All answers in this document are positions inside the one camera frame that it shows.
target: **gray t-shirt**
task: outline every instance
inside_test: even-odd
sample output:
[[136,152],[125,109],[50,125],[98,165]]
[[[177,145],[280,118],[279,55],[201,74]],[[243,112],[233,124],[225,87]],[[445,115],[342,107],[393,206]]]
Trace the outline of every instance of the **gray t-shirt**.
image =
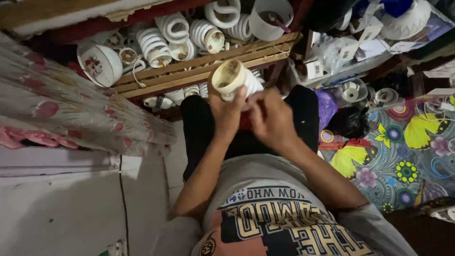
[[372,204],[338,218],[291,162],[268,154],[224,161],[202,227],[178,217],[153,255],[416,255]]

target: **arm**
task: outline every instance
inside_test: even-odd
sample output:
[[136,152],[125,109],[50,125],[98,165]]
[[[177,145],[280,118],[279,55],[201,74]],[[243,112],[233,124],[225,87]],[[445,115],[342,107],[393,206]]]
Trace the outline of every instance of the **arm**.
[[204,218],[218,182],[224,156],[239,127],[245,95],[246,88],[241,87],[237,90],[233,102],[223,102],[213,90],[209,89],[209,104],[215,119],[215,134],[201,162],[183,186],[169,213],[170,219],[187,216],[201,222]]
[[306,175],[317,197],[330,210],[351,210],[368,203],[363,194],[297,136],[292,109],[277,92],[258,93],[248,99],[256,137]]

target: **wooden slat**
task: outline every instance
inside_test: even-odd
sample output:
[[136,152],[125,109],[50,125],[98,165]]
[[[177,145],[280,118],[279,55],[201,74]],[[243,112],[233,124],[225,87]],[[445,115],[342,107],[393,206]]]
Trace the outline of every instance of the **wooden slat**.
[[[136,73],[136,78],[140,80],[142,78],[166,74],[168,72],[177,71],[177,70],[181,70],[184,68],[197,67],[204,63],[209,63],[209,62],[213,62],[216,60],[234,57],[237,55],[244,54],[246,52],[254,51],[254,50],[265,48],[268,46],[273,46],[276,44],[282,44],[285,42],[293,41],[293,40],[296,40],[298,38],[298,36],[299,36],[299,32],[294,32],[294,33],[283,35],[282,37],[280,37],[277,40],[272,41],[272,42],[258,41],[254,44],[241,46],[241,47],[238,47],[235,49],[231,49],[229,51],[222,51],[217,54],[206,55],[206,56],[202,56],[200,58],[192,59],[189,61],[182,61],[179,63],[171,64],[166,67],[156,68],[156,69],[152,69],[149,71],[138,72],[138,73]],[[117,81],[115,84],[120,85],[120,84],[131,82],[131,81],[134,81],[133,75],[122,76],[119,79],[119,81]]]
[[[239,56],[239,57],[237,57],[237,59],[242,62],[246,62],[249,60],[257,59],[259,57],[269,56],[269,55],[278,53],[280,51],[288,51],[290,47],[292,48],[294,43],[295,42],[291,42],[288,44],[283,44],[283,45],[279,45],[279,46],[275,46],[275,47],[270,46],[264,50],[255,51],[250,54]],[[184,77],[194,76],[194,75],[197,75],[200,73],[210,72],[213,69],[216,69],[217,67],[219,67],[221,64],[222,63],[211,64],[206,67],[199,67],[199,68],[195,68],[192,70],[182,71],[182,72],[178,72],[178,73],[167,75],[167,76],[162,76],[162,77],[152,78],[152,79],[147,79],[147,80],[141,80],[141,82],[144,83],[146,86],[152,86],[152,85],[156,85],[156,84],[160,84],[160,83],[164,83],[164,82],[181,79]],[[137,84],[137,82],[134,81],[134,83],[118,85],[118,86],[114,87],[114,89],[118,93],[121,93],[121,92],[127,92],[127,91],[131,91],[131,90],[135,90],[135,89],[140,89],[140,87]]]
[[[76,11],[107,5],[118,0],[24,0],[0,8],[0,29],[11,30],[39,20],[47,20]],[[159,5],[172,0],[157,0]]]
[[[259,59],[256,59],[256,60],[247,61],[247,62],[245,62],[243,64],[244,64],[245,67],[254,67],[254,66],[261,65],[261,64],[264,64],[264,63],[267,63],[267,62],[282,60],[282,59],[285,59],[287,57],[288,57],[287,54],[283,52],[283,53],[278,53],[278,54],[271,55],[271,56],[266,56],[264,58],[259,58]],[[205,72],[205,73],[202,73],[202,74],[197,74],[195,76],[185,77],[185,78],[182,78],[182,79],[177,79],[177,80],[174,80],[174,81],[165,82],[165,83],[157,84],[157,85],[154,85],[154,86],[149,86],[149,87],[146,87],[146,88],[141,88],[141,89],[137,89],[137,90],[133,90],[133,91],[123,92],[123,93],[120,93],[120,95],[122,95],[125,98],[131,98],[131,97],[139,96],[139,95],[142,95],[142,94],[156,92],[156,91],[160,91],[160,90],[176,87],[176,86],[179,86],[179,85],[182,85],[182,84],[186,84],[186,83],[190,83],[190,82],[206,79],[206,78],[208,78],[209,75],[210,75],[210,72]]]

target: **black plastic bag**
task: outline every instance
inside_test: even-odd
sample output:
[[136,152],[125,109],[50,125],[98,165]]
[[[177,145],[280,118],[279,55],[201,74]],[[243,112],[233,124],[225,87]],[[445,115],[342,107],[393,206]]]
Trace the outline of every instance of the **black plastic bag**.
[[369,132],[368,108],[360,111],[357,107],[342,108],[335,113],[327,127],[345,138],[363,138]]

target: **barcode label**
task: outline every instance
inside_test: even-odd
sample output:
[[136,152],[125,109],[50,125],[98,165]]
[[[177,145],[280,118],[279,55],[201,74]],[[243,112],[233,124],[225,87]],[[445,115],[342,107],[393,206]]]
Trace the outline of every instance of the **barcode label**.
[[369,32],[367,36],[364,38],[364,41],[368,40],[368,38],[371,36],[372,32]]

